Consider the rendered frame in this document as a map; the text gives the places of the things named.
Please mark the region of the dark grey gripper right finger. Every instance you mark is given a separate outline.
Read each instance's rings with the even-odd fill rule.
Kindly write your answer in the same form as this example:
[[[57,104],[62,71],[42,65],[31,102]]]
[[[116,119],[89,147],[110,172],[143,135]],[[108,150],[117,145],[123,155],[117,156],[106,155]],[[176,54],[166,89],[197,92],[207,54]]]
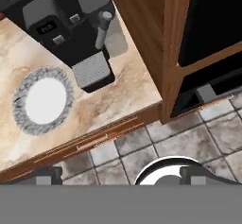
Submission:
[[[181,181],[180,184],[189,185],[216,185],[216,184],[239,184],[237,181],[232,181],[214,175],[212,172],[201,166],[186,166],[180,169]]]

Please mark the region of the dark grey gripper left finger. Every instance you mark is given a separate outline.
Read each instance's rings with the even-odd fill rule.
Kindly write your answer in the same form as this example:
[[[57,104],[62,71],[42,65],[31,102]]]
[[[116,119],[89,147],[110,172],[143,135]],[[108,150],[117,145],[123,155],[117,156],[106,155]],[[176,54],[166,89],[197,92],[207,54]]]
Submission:
[[[62,185],[62,168],[59,166],[48,166],[37,169],[17,181],[18,184],[33,185]]]

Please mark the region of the white plate with grey rim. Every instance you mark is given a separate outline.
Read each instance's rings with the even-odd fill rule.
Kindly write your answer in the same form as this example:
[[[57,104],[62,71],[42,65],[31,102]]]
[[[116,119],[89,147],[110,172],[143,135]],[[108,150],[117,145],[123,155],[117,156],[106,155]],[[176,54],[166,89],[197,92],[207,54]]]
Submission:
[[[12,117],[26,134],[41,136],[61,125],[74,103],[74,88],[57,66],[43,66],[24,77],[12,97]]]

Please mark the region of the wooden oven cabinet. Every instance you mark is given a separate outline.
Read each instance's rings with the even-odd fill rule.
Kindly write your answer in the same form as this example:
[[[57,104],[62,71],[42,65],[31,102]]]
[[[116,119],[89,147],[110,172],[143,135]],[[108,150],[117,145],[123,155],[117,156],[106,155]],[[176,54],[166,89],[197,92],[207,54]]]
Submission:
[[[193,110],[171,115],[185,76],[242,50],[236,43],[192,65],[180,66],[190,0],[113,0],[162,98],[159,121],[168,123],[223,99],[201,104]]]

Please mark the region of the black oven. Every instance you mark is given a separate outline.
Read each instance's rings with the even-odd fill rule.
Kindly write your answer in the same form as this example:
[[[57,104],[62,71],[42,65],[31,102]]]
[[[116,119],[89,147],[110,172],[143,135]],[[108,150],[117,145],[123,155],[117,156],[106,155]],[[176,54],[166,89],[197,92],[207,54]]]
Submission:
[[[242,0],[190,0],[180,66],[192,65],[236,43],[242,43]],[[203,104],[196,89],[208,83],[217,95],[242,86],[242,50],[185,76],[171,115]]]

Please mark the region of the white and black round thing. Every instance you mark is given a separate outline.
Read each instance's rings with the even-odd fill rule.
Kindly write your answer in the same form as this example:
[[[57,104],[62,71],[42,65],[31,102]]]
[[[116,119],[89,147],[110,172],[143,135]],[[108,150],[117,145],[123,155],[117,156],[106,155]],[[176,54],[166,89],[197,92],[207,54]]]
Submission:
[[[189,166],[200,166],[200,163],[181,155],[160,157],[139,172],[134,185],[180,184],[181,168]]]

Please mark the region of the wooden drawer front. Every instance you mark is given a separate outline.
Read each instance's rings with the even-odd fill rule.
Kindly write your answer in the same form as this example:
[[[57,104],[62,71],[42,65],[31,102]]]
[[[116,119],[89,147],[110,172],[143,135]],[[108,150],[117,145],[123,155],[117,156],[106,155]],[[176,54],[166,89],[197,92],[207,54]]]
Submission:
[[[158,103],[136,114],[126,116],[121,120],[87,133],[72,141],[56,146],[29,160],[16,164],[0,172],[0,182],[18,179],[33,172],[35,169],[44,167],[47,164],[55,164],[69,157],[73,157],[86,150],[90,150],[102,143],[109,142],[139,129],[147,124],[157,121],[160,117],[161,104]]]

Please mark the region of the black and grey coffee machine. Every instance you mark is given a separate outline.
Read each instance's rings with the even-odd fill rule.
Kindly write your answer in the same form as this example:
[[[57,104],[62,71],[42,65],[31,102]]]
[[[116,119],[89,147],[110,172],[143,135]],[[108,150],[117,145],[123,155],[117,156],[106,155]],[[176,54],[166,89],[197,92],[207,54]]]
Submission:
[[[70,67],[83,91],[115,81],[105,45],[113,0],[0,0],[0,13]]]

